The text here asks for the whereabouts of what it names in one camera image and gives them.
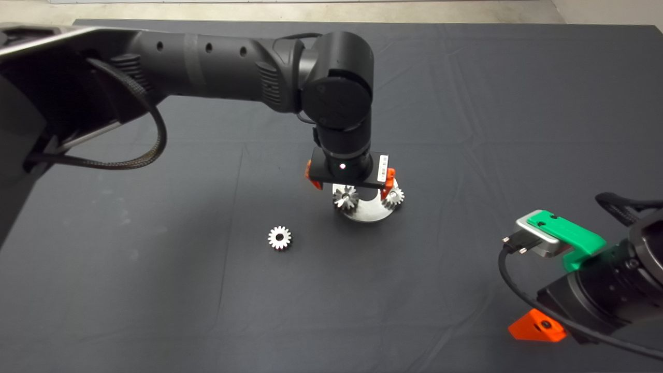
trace floor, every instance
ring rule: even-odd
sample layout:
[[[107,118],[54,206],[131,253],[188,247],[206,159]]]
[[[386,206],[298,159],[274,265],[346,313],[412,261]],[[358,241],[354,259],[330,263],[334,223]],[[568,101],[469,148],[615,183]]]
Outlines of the floor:
[[[564,23],[551,0],[391,3],[50,4],[0,0],[0,22],[70,25],[77,18],[415,23]]]
[[[78,18],[104,18],[412,23],[595,23],[657,25],[659,29],[663,30],[663,0],[369,3],[362,2],[365,0],[358,1],[354,3],[51,4],[48,0],[0,0],[0,22],[70,25]]]

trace dark gray tablecloth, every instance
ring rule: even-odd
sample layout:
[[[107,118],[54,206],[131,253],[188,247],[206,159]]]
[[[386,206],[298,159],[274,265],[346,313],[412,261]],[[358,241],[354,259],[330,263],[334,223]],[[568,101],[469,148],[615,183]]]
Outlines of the dark gray tablecloth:
[[[243,37],[348,30],[375,51],[373,149],[406,193],[373,225],[302,178],[311,131],[258,103],[168,98],[153,165],[55,166],[0,251],[2,372],[627,372],[608,346],[519,342],[497,272],[515,218],[554,211],[610,242],[593,201],[661,198],[654,27],[81,21]],[[73,154],[120,160],[143,118]],[[267,246],[285,225],[294,245]],[[561,262],[513,260],[535,291]],[[662,323],[619,336],[661,346]]]

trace green gripper part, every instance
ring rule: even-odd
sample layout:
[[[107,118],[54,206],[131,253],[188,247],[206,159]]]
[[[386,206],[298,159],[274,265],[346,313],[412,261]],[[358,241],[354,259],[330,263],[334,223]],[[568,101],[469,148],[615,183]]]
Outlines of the green gripper part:
[[[549,211],[531,216],[527,223],[573,247],[573,251],[562,258],[568,272],[580,268],[583,261],[607,244],[598,234]]]

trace connector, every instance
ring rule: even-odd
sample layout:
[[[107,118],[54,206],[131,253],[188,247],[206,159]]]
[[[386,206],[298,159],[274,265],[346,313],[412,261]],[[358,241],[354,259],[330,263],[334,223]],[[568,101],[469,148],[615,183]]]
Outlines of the connector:
[[[549,211],[541,210],[530,216],[527,224],[565,243],[566,248],[573,248],[573,251],[562,259],[564,269],[568,272],[580,268],[583,261],[607,244],[598,234]]]
[[[541,243],[532,248],[532,251],[542,258],[554,258],[560,255],[562,252],[566,251],[569,246],[565,242],[562,242],[557,238],[545,233],[536,224],[528,223],[530,218],[541,212],[542,210],[534,210],[529,214],[520,217],[518,220],[516,220],[513,232],[526,230],[531,234],[539,237],[541,239]]]
[[[526,230],[519,230],[509,237],[504,237],[502,242],[504,242],[503,248],[506,249],[509,254],[515,252],[525,254],[527,250],[540,244],[541,238]]]

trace metal gear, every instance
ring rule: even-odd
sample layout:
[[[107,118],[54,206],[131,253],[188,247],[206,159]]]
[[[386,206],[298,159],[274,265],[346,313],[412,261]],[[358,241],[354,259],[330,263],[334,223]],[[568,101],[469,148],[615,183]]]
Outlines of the metal gear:
[[[290,230],[284,226],[274,227],[269,231],[269,244],[274,250],[283,251],[288,248],[292,241],[292,234]]]
[[[359,203],[359,193],[352,185],[341,185],[333,193],[333,204],[341,210],[354,210]]]
[[[397,186],[394,186],[387,193],[387,197],[382,200],[382,205],[390,210],[394,210],[403,203],[403,200],[405,200],[405,193]]]
[[[331,192],[332,194],[335,194],[337,190],[345,190],[345,187],[346,186],[343,184],[334,184],[332,185]],[[398,188],[398,181],[396,181],[395,178],[392,190],[394,188]],[[372,223],[387,218],[387,216],[391,215],[395,211],[395,209],[387,208],[384,206],[381,190],[375,191],[375,198],[372,200],[359,199],[356,205],[357,207],[352,210],[339,209],[339,212],[352,221],[360,223]]]

